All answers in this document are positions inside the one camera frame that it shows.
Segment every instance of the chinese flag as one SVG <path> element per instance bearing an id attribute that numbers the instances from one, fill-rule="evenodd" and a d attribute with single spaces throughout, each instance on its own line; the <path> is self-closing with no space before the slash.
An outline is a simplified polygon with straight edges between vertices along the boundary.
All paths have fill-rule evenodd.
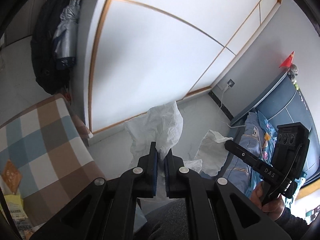
<path id="1" fill-rule="evenodd" d="M 287 59 L 284 62 L 282 62 L 280 67 L 290 67 L 292 64 L 293 55 L 294 55 L 294 51 L 290 54 L 289 57 L 287 57 Z"/>

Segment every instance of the blue headboard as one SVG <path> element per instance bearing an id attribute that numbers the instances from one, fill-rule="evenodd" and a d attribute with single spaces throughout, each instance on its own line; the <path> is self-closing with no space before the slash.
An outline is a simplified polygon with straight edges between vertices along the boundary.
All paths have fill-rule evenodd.
<path id="1" fill-rule="evenodd" d="M 286 71 L 279 75 L 270 86 L 246 109 L 237 115 L 231 125 L 235 124 L 248 111 L 256 108 L 276 129 L 278 125 L 301 122 L 309 130 L 310 145 L 303 171 L 310 181 L 319 173 L 320 144 L 316 127 L 308 104 L 300 90 L 296 90 Z"/>

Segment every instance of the gray stuffed animal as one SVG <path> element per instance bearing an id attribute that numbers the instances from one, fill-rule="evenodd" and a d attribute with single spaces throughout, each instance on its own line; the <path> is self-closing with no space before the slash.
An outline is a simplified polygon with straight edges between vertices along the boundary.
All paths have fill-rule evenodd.
<path id="1" fill-rule="evenodd" d="M 295 64 L 291 64 L 289 70 L 288 70 L 288 75 L 291 79 L 292 84 L 296 84 L 296 76 L 298 76 L 298 67 Z"/>

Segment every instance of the person's hand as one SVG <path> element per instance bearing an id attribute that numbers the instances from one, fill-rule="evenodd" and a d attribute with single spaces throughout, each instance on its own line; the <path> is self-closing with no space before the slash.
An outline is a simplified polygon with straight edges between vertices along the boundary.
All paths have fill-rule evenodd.
<path id="1" fill-rule="evenodd" d="M 260 182 L 251 194 L 250 200 L 263 212 L 273 220 L 277 220 L 283 213 L 284 202 L 282 197 L 279 196 L 277 199 L 270 201 L 262 207 L 260 197 L 263 195 L 262 182 Z"/>

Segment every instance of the black bag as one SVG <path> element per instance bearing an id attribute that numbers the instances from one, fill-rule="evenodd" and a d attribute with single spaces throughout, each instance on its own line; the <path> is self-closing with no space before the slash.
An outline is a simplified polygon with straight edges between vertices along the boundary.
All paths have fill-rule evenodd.
<path id="1" fill-rule="evenodd" d="M 67 87 L 69 69 L 57 70 L 52 37 L 60 23 L 60 14 L 70 0 L 47 0 L 39 13 L 31 40 L 31 58 L 37 83 L 49 94 Z"/>

